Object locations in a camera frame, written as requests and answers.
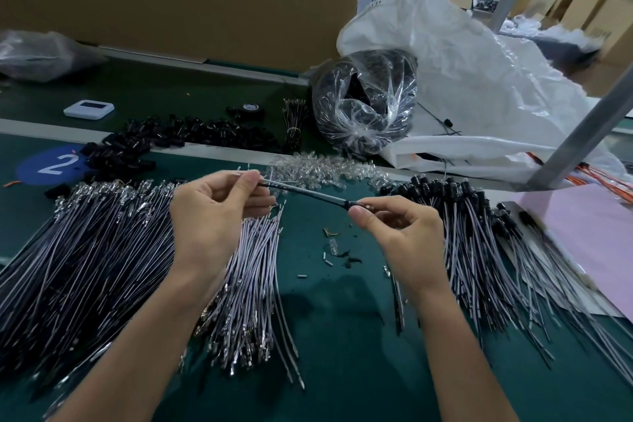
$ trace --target tied wire bundle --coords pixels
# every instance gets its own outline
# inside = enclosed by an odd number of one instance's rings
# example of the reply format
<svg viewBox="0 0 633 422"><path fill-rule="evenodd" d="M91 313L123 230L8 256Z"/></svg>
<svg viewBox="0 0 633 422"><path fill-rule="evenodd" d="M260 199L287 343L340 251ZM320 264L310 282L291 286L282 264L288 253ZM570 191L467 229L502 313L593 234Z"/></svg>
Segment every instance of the tied wire bundle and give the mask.
<svg viewBox="0 0 633 422"><path fill-rule="evenodd" d="M0 381L30 377L34 400L62 389L47 416L167 275L174 253L169 205L176 187L80 183L56 201L54 216L0 271ZM197 332L212 331L213 362L231 371L236 362L267 360L274 346L281 348L279 336L286 350L288 343L292 347L292 354L280 351L282 360L289 360L303 386L277 287L281 213L243 221L240 249ZM230 317L218 307L230 307ZM283 321L274 333L273 311ZM180 370L185 366L183 354Z"/></svg>
<svg viewBox="0 0 633 422"><path fill-rule="evenodd" d="M205 308L194 331L194 336L204 340L201 348L207 354L205 376L216 364L228 370L230 376L238 365L251 369L269 360L277 347L288 380L293 383L294 371L305 389L296 362L299 353L286 322L277 282L282 212L283 207L274 217L248 219L242 224L239 246L229 260L222 289Z"/></svg>
<svg viewBox="0 0 633 422"><path fill-rule="evenodd" d="M284 152L292 153L301 147L301 126L308 118L308 105L302 99L284 99L284 121L286 122L286 139Z"/></svg>
<svg viewBox="0 0 633 422"><path fill-rule="evenodd" d="M581 344L594 345L633 386L633 355L590 313L589 302L606 308L595 284L527 212L521 211L519 217L531 238L526 238L505 205L491 208L485 193L474 190L468 181L457 184L450 177L440 182L415 176L410 184L385 186L380 193L401 195L439 212L451 290L472 319L482 348L484 330L504 332L512 326L526 334L551 368L554 356L534 333L534 326L539 327L551 343L549 317L556 326L565 324L580 335ZM633 339L622 323L611 319Z"/></svg>

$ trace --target green table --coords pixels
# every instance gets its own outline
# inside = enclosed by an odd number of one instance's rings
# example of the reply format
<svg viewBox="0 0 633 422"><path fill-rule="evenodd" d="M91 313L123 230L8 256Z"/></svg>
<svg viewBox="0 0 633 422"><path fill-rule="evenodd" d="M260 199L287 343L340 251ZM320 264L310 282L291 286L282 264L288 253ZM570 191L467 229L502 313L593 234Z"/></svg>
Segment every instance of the green table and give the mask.
<svg viewBox="0 0 633 422"><path fill-rule="evenodd" d="M151 113L169 113L174 110L173 106L184 104L187 97L194 97L194 86L206 87L207 95L192 102L185 112L203 117L215 117L226 105L238 102L234 95L235 102L222 98L212 108L213 104L207 100L209 94L216 91L226 90L226 97L236 92L252 93L252 97L260 100L266 93L286 90L283 86L260 82L240 81L238 84L232 79L228 83L223 82L222 77L186 74L187 71L176 71L176 77L164 67L127 64L131 63L125 62L119 67L130 69L125 73L129 77L135 72L134 78L127 79L119 73L107 75L115 70L112 64L103 68L105 73L87 76L85 82L56 82L50 90L29 84L14 86L0 94L0 117L50 124L86 124L85 127L95 128L93 122L73 121L59 113L69 102L79 98L103 99L103 94L110 90L127 101L118 103L117 111L124 112L115 115L120 120L97 122L98 130L112 130L129 115L149 115L150 108ZM198 84L176 89L172 76L195 79ZM102 85L111 83L114 86L110 88ZM162 84L164 89L154 89L155 84ZM177 98L177 90L192 95ZM167 95L170 93L174 105L170 105ZM24 98L21 108L17 100L20 97ZM15 178L15 168L21 160L64 143L0 135L0 144L9 149L0 155L0 181L10 181ZM235 162L154 153L149 156L158 163L158 169L151 174L155 179L191 179L214 170L237 168ZM44 188L24 184L0 188L0 257L13 255L51 216L53 203L43 197ZM345 190L347 198L368 194L365 183L348 184ZM384 259L376 242L359 229L349 227L340 209L296 195L288 198L282 225L279 284L290 330L301 356L299 367L306 391L289 385L276 357L233 379L213 371L201 394L198 394L199 370L177 380L178 389L165 397L154 420L439 420L415 314L411 307L405 308L407 328L397 337L391 286L384 277ZM323 227L340 231L339 246L343 250L351 249L353 255L363 259L363 264L354 264L351 269L341 264L324 265L321 254L327 239L323 236ZM297 274L307 274L308 278L297 279ZM548 330L553 342L546 346L556 357L551 371L518 331L510 329L506 334L485 336L486 356L521 420L611 421L630 417L633 390L602 356L590 347L585 351L574 334L565 328L550 324ZM633 352L630 340L621 342ZM0 421L36 421L54 398L30 403L25 386L26 383L22 383L2 389Z"/></svg>

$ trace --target white number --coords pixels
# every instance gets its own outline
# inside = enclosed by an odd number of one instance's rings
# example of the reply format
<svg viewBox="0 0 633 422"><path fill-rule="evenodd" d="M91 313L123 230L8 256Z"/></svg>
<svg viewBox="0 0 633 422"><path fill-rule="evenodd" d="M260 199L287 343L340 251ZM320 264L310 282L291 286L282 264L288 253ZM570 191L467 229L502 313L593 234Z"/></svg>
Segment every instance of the white number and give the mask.
<svg viewBox="0 0 633 422"><path fill-rule="evenodd" d="M75 154L66 154L66 155L60 155L58 157L58 159L59 160L61 160L61 159L70 159L70 160L68 162L64 162L63 164L57 164L56 166L45 167L42 170L38 170L37 173L38 174L61 175L62 174L61 170L53 170L53 169L58 169L59 167L71 166L72 164L74 164L75 162L77 162L79 160L79 156L75 155Z"/></svg>

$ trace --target device screen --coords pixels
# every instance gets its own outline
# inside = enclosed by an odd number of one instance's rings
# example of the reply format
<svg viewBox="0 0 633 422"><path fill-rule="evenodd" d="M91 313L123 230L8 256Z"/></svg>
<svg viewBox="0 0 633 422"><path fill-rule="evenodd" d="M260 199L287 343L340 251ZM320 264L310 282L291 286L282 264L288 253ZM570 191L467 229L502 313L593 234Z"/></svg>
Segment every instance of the device screen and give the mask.
<svg viewBox="0 0 633 422"><path fill-rule="evenodd" d="M82 102L80 104L82 107L90 107L90 108L103 108L106 104L95 104L94 102Z"/></svg>

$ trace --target person's right hand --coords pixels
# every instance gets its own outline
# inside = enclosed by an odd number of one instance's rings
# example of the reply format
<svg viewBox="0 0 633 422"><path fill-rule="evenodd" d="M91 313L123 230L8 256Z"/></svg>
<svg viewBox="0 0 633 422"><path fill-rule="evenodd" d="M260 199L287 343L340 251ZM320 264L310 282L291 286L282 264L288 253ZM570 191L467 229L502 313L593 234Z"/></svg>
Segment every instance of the person's right hand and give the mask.
<svg viewBox="0 0 633 422"><path fill-rule="evenodd" d="M424 295L451 293L444 266L444 226L437 210L404 197L359 200L378 211L357 205L349 216L380 244L394 277L416 302Z"/></svg>

